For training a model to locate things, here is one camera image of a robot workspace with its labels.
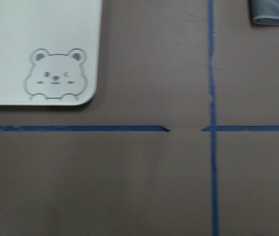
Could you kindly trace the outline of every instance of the folded cloth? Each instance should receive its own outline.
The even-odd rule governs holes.
[[[279,0],[250,0],[252,21],[279,26]]]

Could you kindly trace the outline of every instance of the horizontal blue tape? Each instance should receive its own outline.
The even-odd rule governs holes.
[[[202,131],[216,131],[216,132],[236,132],[236,131],[279,131],[279,125],[216,125],[208,126]]]
[[[0,126],[0,132],[168,132],[170,131],[161,125],[107,125],[107,126]]]

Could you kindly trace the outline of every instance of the blue line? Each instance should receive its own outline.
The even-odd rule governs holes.
[[[0,132],[168,132],[160,125],[107,125],[107,126],[0,126]]]
[[[236,132],[236,131],[279,131],[279,125],[257,125],[257,126],[243,126],[243,125],[216,125],[209,126],[203,129],[209,132]]]
[[[216,88],[214,74],[215,53],[215,20],[214,0],[209,0],[209,83],[212,102],[210,104],[211,126],[217,124],[216,118]],[[211,130],[211,173],[212,173],[212,224],[213,236],[219,236],[219,208],[218,208],[218,171],[217,171],[217,132]]]

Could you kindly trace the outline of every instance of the bear drawing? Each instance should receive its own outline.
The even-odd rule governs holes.
[[[87,59],[82,49],[72,49],[67,54],[50,54],[37,49],[31,56],[32,67],[24,80],[24,89],[30,95],[45,100],[63,100],[65,97],[79,100],[87,87],[83,64]]]

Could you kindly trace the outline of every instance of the vertical blue tape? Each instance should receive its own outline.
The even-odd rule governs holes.
[[[210,104],[211,126],[217,125],[216,118],[216,90],[214,75],[214,52],[215,52],[215,20],[214,0],[209,1],[209,83],[212,102]],[[217,132],[211,131],[211,173],[212,173],[212,224],[213,236],[219,236],[219,209],[218,209],[218,172],[217,172]]]

